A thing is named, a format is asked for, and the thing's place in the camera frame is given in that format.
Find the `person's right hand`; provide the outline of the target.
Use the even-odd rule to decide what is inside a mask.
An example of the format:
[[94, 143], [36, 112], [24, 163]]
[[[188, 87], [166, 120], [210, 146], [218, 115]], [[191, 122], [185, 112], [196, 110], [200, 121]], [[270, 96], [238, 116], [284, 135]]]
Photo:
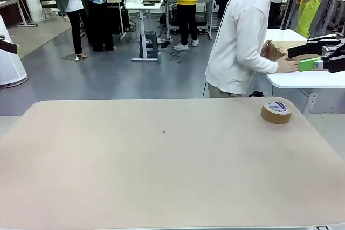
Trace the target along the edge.
[[287, 60], [285, 57], [281, 57], [277, 60], [278, 68], [276, 73], [290, 73], [298, 70], [298, 62], [294, 60]]

